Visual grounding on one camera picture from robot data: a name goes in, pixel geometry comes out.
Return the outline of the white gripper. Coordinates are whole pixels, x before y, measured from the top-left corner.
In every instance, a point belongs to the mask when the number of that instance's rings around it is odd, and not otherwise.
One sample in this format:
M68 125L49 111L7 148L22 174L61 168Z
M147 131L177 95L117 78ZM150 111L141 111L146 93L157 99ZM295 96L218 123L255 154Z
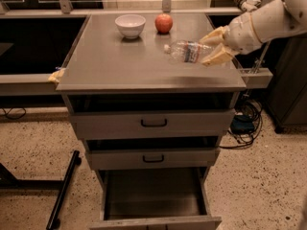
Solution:
M262 46L262 42L253 29L250 12L235 17L227 26L216 28L202 37L199 43L216 46L209 55L201 60L201 64L205 66L232 61L238 53L247 55Z

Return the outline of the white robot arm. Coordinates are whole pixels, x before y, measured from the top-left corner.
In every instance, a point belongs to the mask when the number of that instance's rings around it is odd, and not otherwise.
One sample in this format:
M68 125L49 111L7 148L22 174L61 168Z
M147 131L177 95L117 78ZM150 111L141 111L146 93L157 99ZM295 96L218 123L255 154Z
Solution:
M247 55L276 38L307 31L307 0L272 0L254 11L246 11L231 22L204 36L200 44L214 50L201 59L205 66L231 61Z

